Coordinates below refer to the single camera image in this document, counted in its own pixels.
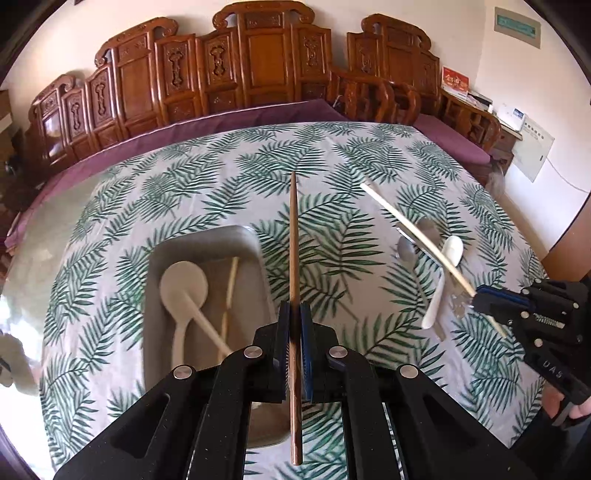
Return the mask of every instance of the carved wooden panel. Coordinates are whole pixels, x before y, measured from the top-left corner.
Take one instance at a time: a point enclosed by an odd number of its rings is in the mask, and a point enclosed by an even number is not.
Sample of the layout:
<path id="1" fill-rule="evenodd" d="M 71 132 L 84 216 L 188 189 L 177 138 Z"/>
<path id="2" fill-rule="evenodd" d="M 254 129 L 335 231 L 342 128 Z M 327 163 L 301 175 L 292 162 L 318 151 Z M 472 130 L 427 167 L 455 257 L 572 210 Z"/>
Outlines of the carved wooden panel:
<path id="1" fill-rule="evenodd" d="M 280 12 L 246 12 L 244 23 L 247 29 L 283 26 Z"/>
<path id="2" fill-rule="evenodd" d="M 379 36 L 373 33 L 347 33 L 349 70 L 380 76 Z"/>
<path id="3" fill-rule="evenodd" d="M 433 114 L 440 71 L 439 58 L 429 51 L 427 34 L 415 25 L 381 14 L 364 18 L 361 27 L 362 34 L 347 34 L 349 68 L 414 86 L 421 95 L 422 111 Z M 370 42 L 374 39 L 379 46 Z M 372 70 L 374 55 L 377 66 Z"/>
<path id="4" fill-rule="evenodd" d="M 158 95 L 166 125 L 202 115 L 195 35 L 156 41 Z"/>
<path id="5" fill-rule="evenodd" d="M 72 92 L 72 94 L 65 99 L 67 133 L 69 133 L 70 140 L 74 140 L 79 135 L 86 133 L 84 100 L 82 99 L 83 94 L 84 90 L 76 89 L 75 92 Z"/>
<path id="6" fill-rule="evenodd" d="M 214 15 L 213 25 L 218 30 L 227 28 L 231 15 L 236 17 L 233 28 L 240 48 L 245 106 L 293 102 L 302 97 L 301 81 L 306 76 L 308 80 L 327 83 L 330 36 L 326 40 L 326 30 L 311 25 L 314 12 L 309 7 L 292 1 L 239 2 Z M 309 27 L 308 47 L 300 47 L 300 42 L 306 39 L 303 36 L 300 39 L 297 33 L 304 27 Z"/>
<path id="7" fill-rule="evenodd" d="M 36 145 L 27 148 L 27 151 L 40 157 L 25 159 L 25 168 L 31 170 L 32 183 L 74 163 L 74 158 L 66 148 L 60 103 L 62 96 L 72 90 L 75 84 L 76 79 L 72 75 L 62 75 L 43 89 L 31 104 L 29 121 L 37 133 L 28 135 L 28 138 L 36 141 Z"/>
<path id="8" fill-rule="evenodd" d="M 62 96 L 61 102 L 66 150 L 74 161 L 79 161 L 96 151 L 90 137 L 86 89 L 73 88 Z"/>
<path id="9" fill-rule="evenodd" d="M 228 27 L 230 16 L 236 26 Z M 325 98 L 330 30 L 313 20 L 300 2 L 239 2 L 218 12 L 215 30 L 201 37 L 176 35 L 177 23 L 159 17 L 110 38 L 79 86 L 64 75 L 31 104 L 24 163 L 31 181 L 173 122 Z"/>
<path id="10" fill-rule="evenodd" d="M 87 115 L 93 146 L 102 150 L 123 140 L 123 133 L 116 115 L 115 82 L 112 64 L 97 69 L 85 82 Z"/>
<path id="11" fill-rule="evenodd" d="M 209 113 L 227 112 L 234 110 L 238 103 L 236 92 L 233 90 L 223 90 L 212 92 L 207 95 L 206 105 Z"/>
<path id="12" fill-rule="evenodd" d="M 396 115 L 394 91 L 384 79 L 330 68 L 327 100 L 350 120 L 389 122 Z"/>
<path id="13" fill-rule="evenodd" d="M 170 18 L 153 18 L 109 39 L 95 56 L 97 65 L 113 64 L 117 114 L 125 138 L 142 133 L 142 128 L 164 125 L 154 41 L 160 34 L 173 36 L 177 29 L 178 24 Z"/>
<path id="14" fill-rule="evenodd" d="M 236 27 L 198 37 L 197 69 L 203 114 L 244 106 Z"/>
<path id="15" fill-rule="evenodd" d="M 292 28 L 295 101 L 325 98 L 332 58 L 330 30 L 315 25 Z"/>

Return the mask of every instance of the white chopstick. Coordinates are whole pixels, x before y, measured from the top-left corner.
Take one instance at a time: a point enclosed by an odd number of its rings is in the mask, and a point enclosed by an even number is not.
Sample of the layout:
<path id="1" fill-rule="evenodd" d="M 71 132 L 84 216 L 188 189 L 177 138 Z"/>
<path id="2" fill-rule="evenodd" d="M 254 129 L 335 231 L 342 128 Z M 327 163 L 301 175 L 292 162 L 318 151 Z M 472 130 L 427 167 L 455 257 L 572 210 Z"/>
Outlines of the white chopstick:
<path id="1" fill-rule="evenodd" d="M 433 245 L 433 242 L 431 242 L 427 238 L 427 236 L 416 227 L 414 223 L 412 223 L 408 218 L 406 218 L 402 214 L 402 212 L 390 205 L 388 201 L 384 199 L 384 197 L 382 197 L 369 185 L 361 183 L 359 187 L 366 191 L 366 193 L 371 198 L 373 198 L 382 207 L 384 207 L 387 211 L 394 215 L 394 217 L 396 217 L 398 221 L 402 225 L 404 225 L 404 227 L 409 232 L 411 232 L 418 240 L 420 240 L 421 243 L 425 246 L 425 248 L 429 250 L 429 252 L 437 259 L 441 266 L 445 268 L 458 281 L 458 283 L 464 288 L 464 290 L 466 290 L 468 295 L 474 298 L 474 296 L 476 295 L 476 290 L 474 289 L 474 287 L 470 284 L 470 282 L 467 281 L 466 277 L 464 277 L 464 275 L 462 275 L 460 271 L 453 266 L 453 264 L 447 259 L 447 257 L 443 255 L 443 253 L 441 253 L 441 251 L 435 245 Z M 501 326 L 496 322 L 496 320 L 492 316 L 485 315 L 485 317 L 501 337 L 507 337 L 505 331 L 501 328 Z"/>

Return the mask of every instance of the wooden armrest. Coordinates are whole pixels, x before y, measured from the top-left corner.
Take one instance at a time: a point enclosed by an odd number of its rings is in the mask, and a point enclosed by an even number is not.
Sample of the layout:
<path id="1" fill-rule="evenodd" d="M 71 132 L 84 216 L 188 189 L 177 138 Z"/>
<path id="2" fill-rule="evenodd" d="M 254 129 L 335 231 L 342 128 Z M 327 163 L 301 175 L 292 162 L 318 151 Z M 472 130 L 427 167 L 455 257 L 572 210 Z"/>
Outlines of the wooden armrest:
<path id="1" fill-rule="evenodd" d="M 408 83 L 390 82 L 394 89 L 395 101 L 404 112 L 402 118 L 398 121 L 392 121 L 393 124 L 414 125 L 421 113 L 421 95 L 418 90 Z"/>
<path id="2" fill-rule="evenodd" d="M 441 91 L 441 102 L 436 117 L 486 153 L 490 152 L 501 136 L 501 123 L 497 117 L 444 90 Z"/>
<path id="3" fill-rule="evenodd" d="M 335 66 L 330 67 L 326 100 L 350 120 L 390 122 L 398 112 L 394 91 L 386 80 Z"/>

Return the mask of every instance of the floor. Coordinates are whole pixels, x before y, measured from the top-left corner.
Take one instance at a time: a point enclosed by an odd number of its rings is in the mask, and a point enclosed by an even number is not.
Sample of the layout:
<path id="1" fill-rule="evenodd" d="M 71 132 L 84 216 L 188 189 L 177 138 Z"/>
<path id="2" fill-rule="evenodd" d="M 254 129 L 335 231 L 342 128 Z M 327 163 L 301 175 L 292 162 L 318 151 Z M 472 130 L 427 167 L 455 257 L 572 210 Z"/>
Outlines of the floor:
<path id="1" fill-rule="evenodd" d="M 74 224 L 99 176 L 94 176 L 43 205 L 27 226 L 0 297 L 0 330 L 22 342 L 38 383 L 43 324 L 51 285 Z M 41 404 L 35 385 L 19 391 L 0 387 L 0 424 L 20 455 L 41 480 L 53 478 Z"/>

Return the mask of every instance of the white wall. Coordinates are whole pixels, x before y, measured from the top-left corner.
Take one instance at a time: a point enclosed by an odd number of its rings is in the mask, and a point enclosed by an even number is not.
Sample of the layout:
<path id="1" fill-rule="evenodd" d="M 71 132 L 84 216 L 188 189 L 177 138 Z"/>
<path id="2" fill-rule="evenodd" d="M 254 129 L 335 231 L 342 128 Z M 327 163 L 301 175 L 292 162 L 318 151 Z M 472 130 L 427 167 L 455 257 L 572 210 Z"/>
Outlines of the white wall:
<path id="1" fill-rule="evenodd" d="M 495 7 L 541 22 L 541 49 L 495 32 Z M 544 127 L 556 139 L 548 155 L 552 164 L 569 182 L 591 190 L 591 85 L 560 37 L 523 0 L 486 0 L 486 29 L 474 85 L 494 102 L 516 106 Z M 587 198 L 547 161 L 533 183 L 517 166 L 510 166 L 506 196 L 537 235 L 539 242 L 528 240 L 539 244 L 540 256 L 569 227 Z"/>
<path id="2" fill-rule="evenodd" d="M 231 0 L 85 0 L 67 2 L 35 33 L 2 84 L 9 89 L 17 125 L 28 125 L 27 112 L 37 93 L 72 70 L 88 75 L 104 41 L 157 16 L 172 17 L 180 33 L 209 33 L 212 16 Z M 361 31 L 361 19 L 383 13 L 419 26 L 433 41 L 442 64 L 475 78 L 480 60 L 484 0 L 310 0 L 315 24 L 333 31 L 337 64 L 345 65 L 345 34 Z"/>

